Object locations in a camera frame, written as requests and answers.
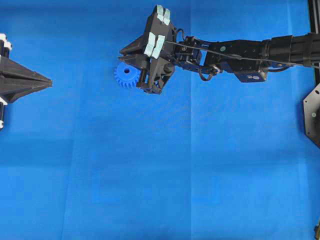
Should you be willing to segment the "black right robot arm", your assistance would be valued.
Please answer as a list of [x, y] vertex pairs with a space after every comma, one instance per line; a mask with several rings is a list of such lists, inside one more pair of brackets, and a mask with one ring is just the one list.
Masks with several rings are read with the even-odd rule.
[[294, 66], [317, 69], [320, 36], [280, 36], [262, 41], [210, 42], [186, 36], [171, 21], [169, 9], [154, 7], [144, 32], [120, 50], [119, 60], [140, 71], [136, 87], [148, 94], [161, 94], [176, 67], [197, 73], [204, 82], [227, 72], [240, 82], [264, 82], [268, 73]]

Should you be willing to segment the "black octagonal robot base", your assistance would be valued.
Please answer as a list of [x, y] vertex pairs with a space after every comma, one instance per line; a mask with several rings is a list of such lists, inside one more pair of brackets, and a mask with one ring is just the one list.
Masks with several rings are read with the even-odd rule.
[[306, 136], [320, 147], [320, 85], [303, 100], [304, 128]]

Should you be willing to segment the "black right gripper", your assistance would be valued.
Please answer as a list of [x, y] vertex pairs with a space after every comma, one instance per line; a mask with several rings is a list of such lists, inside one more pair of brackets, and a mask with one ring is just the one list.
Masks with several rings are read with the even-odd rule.
[[177, 35], [183, 32], [171, 24], [171, 12], [156, 5], [147, 18], [143, 35], [120, 50], [122, 62], [135, 55], [135, 67], [140, 70], [136, 87], [147, 94], [161, 94], [175, 72], [174, 53]]

